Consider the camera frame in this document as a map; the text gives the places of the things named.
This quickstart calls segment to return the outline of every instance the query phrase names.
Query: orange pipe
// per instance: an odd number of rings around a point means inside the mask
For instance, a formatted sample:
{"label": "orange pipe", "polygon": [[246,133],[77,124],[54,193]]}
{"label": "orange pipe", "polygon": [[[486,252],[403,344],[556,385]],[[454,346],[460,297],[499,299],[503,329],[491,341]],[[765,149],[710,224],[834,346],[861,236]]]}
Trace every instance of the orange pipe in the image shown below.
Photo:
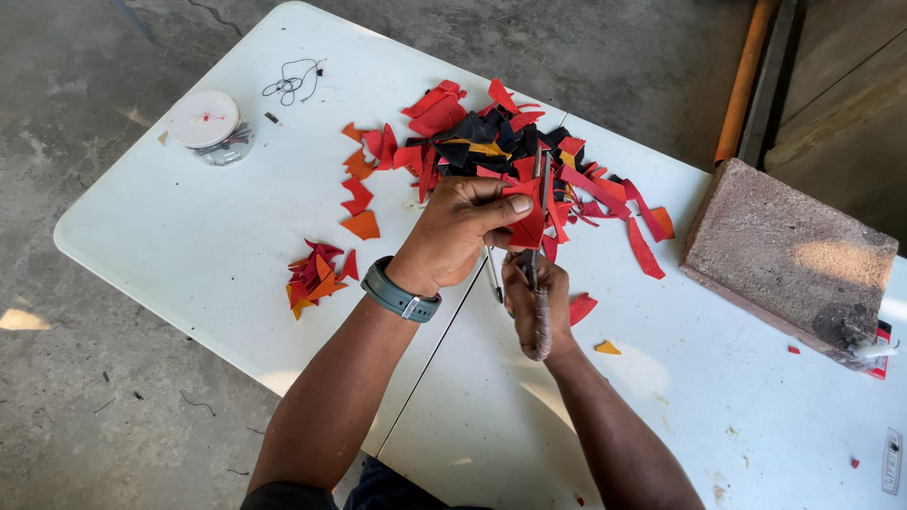
{"label": "orange pipe", "polygon": [[768,32],[768,20],[772,17],[776,4],[777,0],[756,2],[753,21],[749,24],[749,33],[743,47],[743,56],[740,57],[740,66],[737,67],[734,91],[731,92],[731,100],[727,104],[725,125],[722,126],[721,138],[718,139],[715,166],[736,156],[740,131],[743,130],[743,121],[746,117],[746,107],[749,105],[749,93],[753,89],[753,79],[756,77],[756,67],[759,64],[759,54],[762,53],[762,43]]}

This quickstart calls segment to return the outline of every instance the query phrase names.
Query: paver block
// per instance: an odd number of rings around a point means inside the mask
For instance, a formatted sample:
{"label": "paver block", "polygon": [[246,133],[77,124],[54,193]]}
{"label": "paver block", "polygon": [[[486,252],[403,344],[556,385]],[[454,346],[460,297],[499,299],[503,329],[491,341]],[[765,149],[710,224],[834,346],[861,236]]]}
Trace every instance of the paver block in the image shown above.
{"label": "paver block", "polygon": [[680,268],[707,289],[852,370],[875,338],[898,242],[737,159],[718,169]]}

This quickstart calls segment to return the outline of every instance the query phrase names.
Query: hand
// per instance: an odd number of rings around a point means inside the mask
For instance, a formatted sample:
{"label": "hand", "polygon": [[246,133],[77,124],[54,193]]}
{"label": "hand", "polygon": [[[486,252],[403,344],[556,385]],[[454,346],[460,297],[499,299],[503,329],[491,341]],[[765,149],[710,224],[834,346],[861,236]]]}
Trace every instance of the hand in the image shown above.
{"label": "hand", "polygon": [[[516,333],[521,343],[534,344],[535,294],[518,265],[519,257],[504,264],[501,277],[504,285],[504,307],[513,315]],[[560,266],[539,257],[539,287],[548,289],[548,306],[551,309],[551,354],[545,363],[577,349],[570,331],[570,277]]]}
{"label": "hand", "polygon": [[532,210],[532,198],[501,199],[506,182],[488,177],[445,177],[438,182],[422,217],[385,269],[398,287],[431,297],[463,281],[484,244],[509,249],[500,229]]}

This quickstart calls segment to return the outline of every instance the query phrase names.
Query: white lid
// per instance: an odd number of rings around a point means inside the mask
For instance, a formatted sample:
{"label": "white lid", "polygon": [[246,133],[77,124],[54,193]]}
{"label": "white lid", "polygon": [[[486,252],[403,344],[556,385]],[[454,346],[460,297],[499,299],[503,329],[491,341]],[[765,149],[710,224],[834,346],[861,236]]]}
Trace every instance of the white lid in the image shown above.
{"label": "white lid", "polygon": [[184,147],[199,149],[223,141],[236,128],[239,108],[223,92],[184,95],[170,110],[167,131]]}

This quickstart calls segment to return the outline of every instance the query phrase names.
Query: concrete floor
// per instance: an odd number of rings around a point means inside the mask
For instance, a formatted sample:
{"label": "concrete floor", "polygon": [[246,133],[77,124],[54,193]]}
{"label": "concrete floor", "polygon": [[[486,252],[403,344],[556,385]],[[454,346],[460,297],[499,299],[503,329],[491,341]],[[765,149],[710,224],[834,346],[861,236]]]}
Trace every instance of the concrete floor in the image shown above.
{"label": "concrete floor", "polygon": [[[154,43],[110,0],[0,3],[0,507],[239,506],[278,398],[52,232],[277,3],[129,1]],[[703,170],[753,4],[313,3]]]}

